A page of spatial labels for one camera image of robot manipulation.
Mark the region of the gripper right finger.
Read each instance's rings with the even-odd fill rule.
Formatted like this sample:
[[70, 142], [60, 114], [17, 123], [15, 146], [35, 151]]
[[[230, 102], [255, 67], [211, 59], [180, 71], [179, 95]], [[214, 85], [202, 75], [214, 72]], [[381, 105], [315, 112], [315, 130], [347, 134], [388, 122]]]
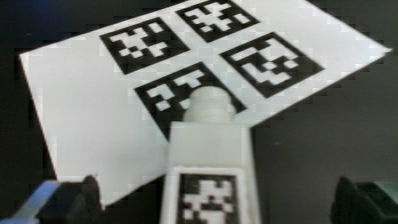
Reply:
[[398, 183], [338, 178], [330, 207], [331, 224], [398, 224]]

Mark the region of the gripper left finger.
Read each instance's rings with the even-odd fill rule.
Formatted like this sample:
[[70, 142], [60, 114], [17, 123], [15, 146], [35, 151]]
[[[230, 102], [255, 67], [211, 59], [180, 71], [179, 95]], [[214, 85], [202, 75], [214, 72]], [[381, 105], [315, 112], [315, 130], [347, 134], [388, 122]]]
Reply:
[[47, 180], [10, 217], [10, 224], [95, 224], [99, 214], [95, 178], [86, 176], [79, 182]]

